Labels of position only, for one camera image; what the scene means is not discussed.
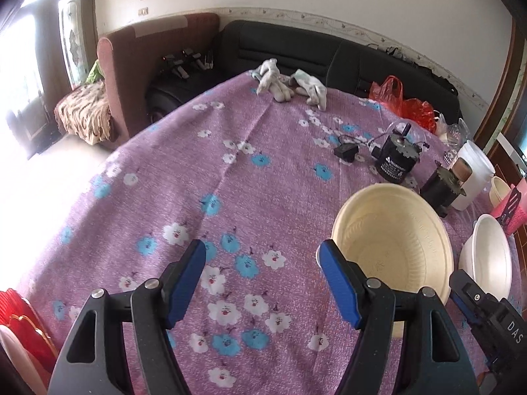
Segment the white foam bowl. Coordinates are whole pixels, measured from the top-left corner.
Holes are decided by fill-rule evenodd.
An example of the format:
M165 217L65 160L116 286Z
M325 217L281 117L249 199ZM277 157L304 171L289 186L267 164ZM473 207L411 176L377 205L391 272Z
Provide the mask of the white foam bowl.
M46 372L39 362L27 351L15 334L7 327L1 326L1 346L11 360L23 381L35 394L47 394L45 385Z
M464 243L458 268L499 301L507 298L512 286L510 247L502 226L491 215L477 219L473 233Z

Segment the purple floral tablecloth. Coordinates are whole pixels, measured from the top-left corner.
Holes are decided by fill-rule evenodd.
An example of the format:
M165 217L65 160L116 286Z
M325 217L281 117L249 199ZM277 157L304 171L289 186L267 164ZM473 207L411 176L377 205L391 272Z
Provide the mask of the purple floral tablecloth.
M403 292L362 271L355 330L318 262L343 204L390 184L371 150L401 120L336 89L325 112L255 89L243 73L200 94L132 137L85 185L29 297L61 348L49 392L479 393L486 357L450 294L443 303L429 286ZM446 147L414 132L430 148L397 186L419 195ZM359 146L353 163L333 154L346 143ZM490 211L482 191L440 218L453 272ZM161 276L195 239L206 265L184 318L166 329Z

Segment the pink bottle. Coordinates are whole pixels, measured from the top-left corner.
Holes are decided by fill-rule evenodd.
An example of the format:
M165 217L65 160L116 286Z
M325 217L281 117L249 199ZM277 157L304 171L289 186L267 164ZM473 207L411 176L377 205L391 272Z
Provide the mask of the pink bottle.
M507 200L509 199L510 192L507 197L504 198L504 200L501 201L501 203L498 204L498 206L490 213L493 218L498 220L498 223L502 226L506 235L513 234L517 229L519 229L521 225L526 224L526 178L523 177L517 186L512 185L511 190L514 187L516 187L522 193L522 199L518 205L518 208L516 209L516 212L514 213L511 224L509 226L503 226L501 217L504 207L506 206Z

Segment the small black power adapter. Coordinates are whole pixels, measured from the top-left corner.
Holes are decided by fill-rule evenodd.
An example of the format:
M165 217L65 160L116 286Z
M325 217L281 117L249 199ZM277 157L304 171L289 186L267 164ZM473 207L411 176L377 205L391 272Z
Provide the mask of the small black power adapter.
M333 154L347 163L353 163L358 152L359 146L352 143L341 144L333 149Z

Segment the small black motor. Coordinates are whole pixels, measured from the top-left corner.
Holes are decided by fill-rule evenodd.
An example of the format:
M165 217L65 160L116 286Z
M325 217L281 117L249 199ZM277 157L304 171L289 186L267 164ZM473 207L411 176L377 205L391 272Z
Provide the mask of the small black motor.
M466 164L456 163L446 168L439 161L436 169L420 189L420 197L444 219L448 215L448 207L459 196L466 196L463 184L472 175L472 170Z

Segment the large black motor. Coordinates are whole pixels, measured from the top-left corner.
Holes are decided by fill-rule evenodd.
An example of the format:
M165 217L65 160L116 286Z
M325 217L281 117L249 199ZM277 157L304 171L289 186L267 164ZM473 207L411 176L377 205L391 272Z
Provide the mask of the large black motor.
M383 145L374 145L371 153L377 172L386 180L401 185L420 161L421 155L430 148L426 138L414 132L415 125L405 120L382 134Z

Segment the small cream cup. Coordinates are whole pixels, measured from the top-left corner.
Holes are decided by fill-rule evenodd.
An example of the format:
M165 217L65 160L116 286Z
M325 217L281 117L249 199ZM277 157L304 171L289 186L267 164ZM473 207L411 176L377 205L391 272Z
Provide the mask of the small cream cup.
M488 197L493 208L496 208L504 198L507 197L511 190L511 187L505 180L498 176L493 176L490 180L490 189Z

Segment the white plastic jar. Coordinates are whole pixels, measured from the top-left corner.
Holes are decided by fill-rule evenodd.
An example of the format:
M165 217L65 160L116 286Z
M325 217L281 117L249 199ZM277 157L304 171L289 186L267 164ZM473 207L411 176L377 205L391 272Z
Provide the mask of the white plastic jar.
M455 210L465 210L488 185L495 169L487 155L473 141L466 141L450 164L461 180L464 194L452 202Z

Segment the clear plastic bag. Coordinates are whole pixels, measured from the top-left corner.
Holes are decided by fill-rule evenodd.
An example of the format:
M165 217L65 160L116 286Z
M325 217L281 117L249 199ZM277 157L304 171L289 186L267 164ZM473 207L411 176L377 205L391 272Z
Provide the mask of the clear plastic bag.
M459 118L453 124L448 124L444 115L435 111L434 119L436 122L435 135L444 145L448 146L449 150L458 152L467 141L473 139L473 135L463 118Z

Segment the brown patterned blanket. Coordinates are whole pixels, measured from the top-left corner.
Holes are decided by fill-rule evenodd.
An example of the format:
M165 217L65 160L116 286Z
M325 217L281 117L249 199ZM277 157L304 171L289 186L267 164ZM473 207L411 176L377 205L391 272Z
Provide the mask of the brown patterned blanket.
M75 88L54 107L62 133L75 135L89 145L113 138L113 118L103 80Z

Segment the red plastic bag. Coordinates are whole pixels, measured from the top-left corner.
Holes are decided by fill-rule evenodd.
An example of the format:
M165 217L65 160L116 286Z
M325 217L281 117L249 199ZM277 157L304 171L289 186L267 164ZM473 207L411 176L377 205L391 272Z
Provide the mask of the red plastic bag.
M427 101L418 98L404 99L404 86L399 78L389 75L378 84L372 82L369 98L402 119L410 119L431 133L436 132L434 109Z

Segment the white work glove right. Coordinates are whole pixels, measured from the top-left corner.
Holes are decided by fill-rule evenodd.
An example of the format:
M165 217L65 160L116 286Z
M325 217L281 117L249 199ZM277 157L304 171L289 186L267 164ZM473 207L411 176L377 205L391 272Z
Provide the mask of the white work glove right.
M327 109L327 88L321 81L302 69L297 69L288 80L289 86L306 98L306 104L315 106L319 111Z

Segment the white work glove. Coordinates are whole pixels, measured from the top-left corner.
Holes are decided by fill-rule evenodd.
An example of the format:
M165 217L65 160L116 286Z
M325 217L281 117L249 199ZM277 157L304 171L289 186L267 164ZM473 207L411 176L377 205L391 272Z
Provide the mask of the white work glove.
M250 75L258 81L257 95L270 92L278 103L289 102L294 96L294 92L281 80L281 72L275 58L262 62L258 68L250 71Z
M288 80L289 86L306 98L306 104L315 106L319 111L327 109L327 88L321 81L302 69L297 69Z

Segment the white work glove left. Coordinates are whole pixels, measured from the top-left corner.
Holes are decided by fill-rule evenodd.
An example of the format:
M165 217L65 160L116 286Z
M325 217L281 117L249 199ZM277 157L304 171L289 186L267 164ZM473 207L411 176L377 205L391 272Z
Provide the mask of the white work glove left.
M258 68L250 71L250 75L258 81L257 95L270 92L278 103L289 102L294 96L294 92L281 80L281 72L275 58L262 62Z

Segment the black sofa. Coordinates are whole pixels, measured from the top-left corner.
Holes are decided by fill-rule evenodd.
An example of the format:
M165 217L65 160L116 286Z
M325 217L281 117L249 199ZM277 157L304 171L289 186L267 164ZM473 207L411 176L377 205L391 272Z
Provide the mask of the black sofa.
M180 54L187 79L176 69L162 69L146 92L147 114L157 121L184 103L240 73L275 58L286 75L297 69L321 80L324 86L366 97L372 83L398 77L404 98L429 102L452 124L462 118L458 92L445 78L417 63L391 53L323 33L262 22L235 20L212 41L206 54L212 69L204 70L187 54Z

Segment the green cloth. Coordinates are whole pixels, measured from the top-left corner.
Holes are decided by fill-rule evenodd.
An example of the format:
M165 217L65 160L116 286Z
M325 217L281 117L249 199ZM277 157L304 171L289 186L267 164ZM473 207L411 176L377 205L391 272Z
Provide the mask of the green cloth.
M99 60L96 60L87 75L85 84L94 84L101 80L104 80L104 73L101 69Z

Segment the wooden glass door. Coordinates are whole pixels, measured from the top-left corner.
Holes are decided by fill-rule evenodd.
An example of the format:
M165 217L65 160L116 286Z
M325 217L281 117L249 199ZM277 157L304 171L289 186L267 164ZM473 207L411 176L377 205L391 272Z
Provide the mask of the wooden glass door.
M1 0L1 137L28 159L61 132L54 107L96 59L95 0Z

